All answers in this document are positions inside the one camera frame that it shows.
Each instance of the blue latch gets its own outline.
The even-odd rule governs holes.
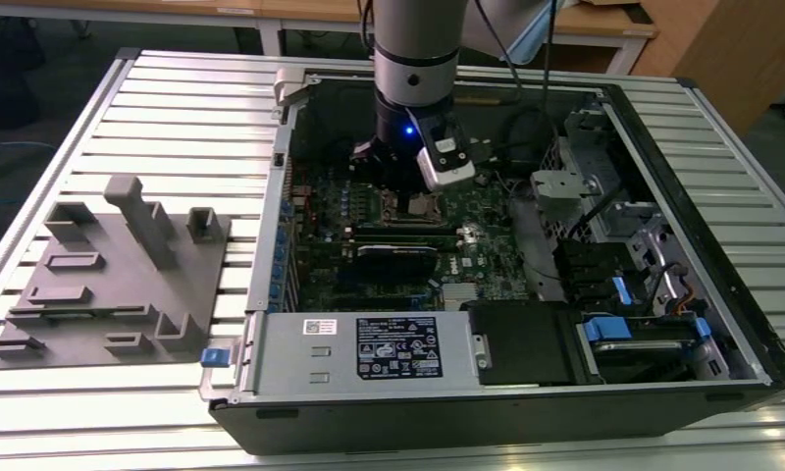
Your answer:
[[[707,339],[712,336],[712,330],[710,329],[710,324],[707,324],[707,319],[699,317],[695,319],[695,330],[698,334],[702,336],[703,339]]]
[[[628,287],[626,286],[626,280],[623,277],[614,277],[614,286],[619,292],[619,300],[622,303],[627,306],[634,304],[634,299],[631,298],[631,293],[628,292]]]
[[[204,368],[229,368],[231,350],[228,348],[204,348],[200,353],[200,366]]]
[[[588,341],[631,339],[631,329],[623,317],[595,317],[584,327]]]

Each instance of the warning label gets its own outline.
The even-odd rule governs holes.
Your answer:
[[[435,317],[357,319],[357,376],[364,380],[442,378]]]

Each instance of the metal slotted table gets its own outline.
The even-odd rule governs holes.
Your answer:
[[[120,173],[140,176],[147,199],[169,213],[212,206],[233,217],[211,335],[241,333],[279,130],[273,81],[285,65],[371,70],[364,62],[157,51],[115,61],[0,243],[0,332],[47,245],[48,208],[84,201],[112,212],[103,190]],[[507,77],[478,68],[460,75]],[[664,78],[555,78],[622,86],[785,343],[785,196],[700,91]],[[201,371],[197,364],[0,371],[0,469],[785,469],[785,402],[656,439],[256,457],[207,413]],[[228,387],[232,371],[209,381]]]

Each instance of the black cable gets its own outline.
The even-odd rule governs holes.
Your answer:
[[[672,270],[672,268],[676,265],[679,265],[679,262],[670,262],[660,269],[660,273],[658,274],[658,279],[655,280],[655,283],[652,284],[652,290],[651,290],[652,294],[650,294],[650,296],[646,298],[646,309],[643,311],[644,316],[648,316],[655,308],[655,296],[658,296],[658,290],[660,289],[660,285],[664,282],[664,275],[667,274],[667,272],[670,270]]]
[[[542,270],[539,270],[539,269],[536,268],[536,266],[535,266],[532,263],[530,263],[530,262],[527,261],[527,256],[524,255],[524,252],[518,252],[518,254],[519,254],[519,257],[522,258],[522,260],[524,261],[524,266],[530,267],[530,269],[531,269],[534,272],[536,272],[536,273],[538,273],[539,275],[542,275],[543,277],[546,277],[546,278],[550,278],[551,280],[556,280],[558,282],[560,282],[560,283],[564,283],[564,280],[563,280],[563,279],[560,279],[560,278],[559,278],[559,277],[556,277],[555,275],[548,275],[546,272],[543,272]]]
[[[480,0],[474,0],[474,4],[476,5],[476,10],[480,13],[480,17],[483,18],[483,22],[486,23],[486,27],[488,28],[488,32],[491,33],[492,37],[495,38],[495,42],[498,43],[498,47],[500,47],[500,53],[503,57],[507,58],[507,65],[510,66],[510,72],[512,73],[512,79],[515,80],[515,85],[518,86],[516,93],[518,96],[502,104],[504,105],[515,105],[520,103],[524,99],[524,83],[522,82],[522,76],[519,76],[519,71],[515,68],[515,64],[512,63],[512,58],[510,57],[510,53],[507,52],[507,48],[503,45],[503,41],[500,40],[500,36],[498,35],[498,31],[495,30],[495,26],[488,19],[488,15],[486,15],[486,10],[483,10],[483,4]]]
[[[550,2],[550,26],[547,29],[547,44],[544,45],[544,81],[540,91],[540,109],[547,112],[547,93],[550,91],[550,49],[552,48],[552,38],[555,36],[555,17],[559,12],[558,0]]]
[[[594,208],[591,208],[591,211],[588,211],[588,213],[584,214],[582,218],[579,218],[579,221],[576,221],[576,224],[574,225],[574,227],[571,228],[571,230],[567,233],[567,238],[572,238],[574,234],[576,234],[579,229],[586,224],[588,224],[588,222],[594,218],[596,218],[598,214],[600,214],[603,212],[603,210],[607,208],[607,206],[614,202],[614,199],[619,196],[619,194],[623,192],[624,189],[626,189],[626,183],[620,182],[619,185],[608,193],[606,193],[606,195],[603,196],[603,198],[598,202],[596,206]]]
[[[367,6],[363,9],[360,8],[360,0],[357,0],[357,7],[361,12],[361,43],[364,44],[364,49],[367,49],[367,54],[372,54],[375,44],[372,44],[369,41],[367,23],[369,22],[371,15],[373,16],[375,20],[373,0],[367,0]]]

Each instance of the metal bracket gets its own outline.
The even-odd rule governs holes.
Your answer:
[[[492,357],[488,353],[488,339],[478,334],[471,337],[474,342],[474,363],[479,370],[487,370],[492,367]]]
[[[576,172],[539,170],[534,173],[534,189],[547,218],[568,220],[579,213],[582,198],[592,192]]]
[[[309,82],[305,82],[305,68],[283,67],[276,71],[273,96],[279,106],[289,106],[308,95]]]

